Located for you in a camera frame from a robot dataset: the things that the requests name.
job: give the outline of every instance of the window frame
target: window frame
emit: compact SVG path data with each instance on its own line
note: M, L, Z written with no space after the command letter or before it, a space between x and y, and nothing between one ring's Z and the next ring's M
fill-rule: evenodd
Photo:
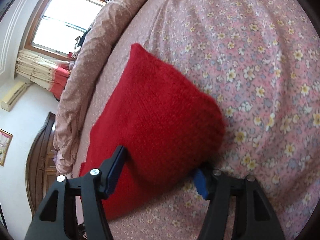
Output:
M37 5L36 14L30 24L30 29L27 34L24 48L31 50L31 51L34 51L34 52L37 52L37 53L41 53L43 55L46 55L46 56L49 56L49 57L52 57L52 58L55 58L58 60L70 61L72 59L67 56L61 55L59 53L54 53L50 50L43 48L40 45L37 46L36 44L32 44L32 41L33 41L34 35L36 33L36 30L38 28L38 25L39 25L40 21L42 20L43 14L46 11L47 7L49 6L50 2L51 2L51 0L42 0L42 2L39 5Z

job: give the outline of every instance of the pink floral fabric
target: pink floral fabric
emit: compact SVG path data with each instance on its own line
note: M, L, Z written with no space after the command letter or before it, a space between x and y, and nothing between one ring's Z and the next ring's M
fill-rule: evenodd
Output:
M253 174L294 239L320 197L320 40L298 2L148 0L101 73L76 166L135 42L215 98L227 134L212 163L231 176ZM110 227L121 240L196 239L207 205L187 180Z

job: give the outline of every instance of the framed picture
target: framed picture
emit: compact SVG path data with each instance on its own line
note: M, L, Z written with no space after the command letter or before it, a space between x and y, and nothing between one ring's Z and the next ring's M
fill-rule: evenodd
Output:
M4 159L7 154L12 134L0 129L0 165L4 165Z

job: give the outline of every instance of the screw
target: screw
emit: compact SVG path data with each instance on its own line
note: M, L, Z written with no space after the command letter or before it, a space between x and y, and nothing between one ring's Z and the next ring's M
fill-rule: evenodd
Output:
M57 177L58 182L63 182L65 179L66 177L64 175L60 175L59 177Z
M90 171L90 174L95 176L95 175L98 175L100 173L99 169L93 169Z
M214 176L220 176L221 175L221 171L220 170L213 170L212 174Z
M250 181L250 182L254 182L256 180L256 178L252 175L248 175L247 176L247 181Z

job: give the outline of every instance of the bed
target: bed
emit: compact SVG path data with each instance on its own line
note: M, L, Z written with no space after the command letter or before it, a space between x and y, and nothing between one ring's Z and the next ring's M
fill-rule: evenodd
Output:
M227 134L221 157L212 163L233 176L254 174L286 239L296 239L320 192L320 41L305 11L296 0L142 4L111 0L106 11L121 5L122 14L110 20L101 12L87 35L57 114L58 172L79 175L91 128L121 77L130 46L139 43L216 100ZM116 239L196 239L206 208L186 179L110 228Z

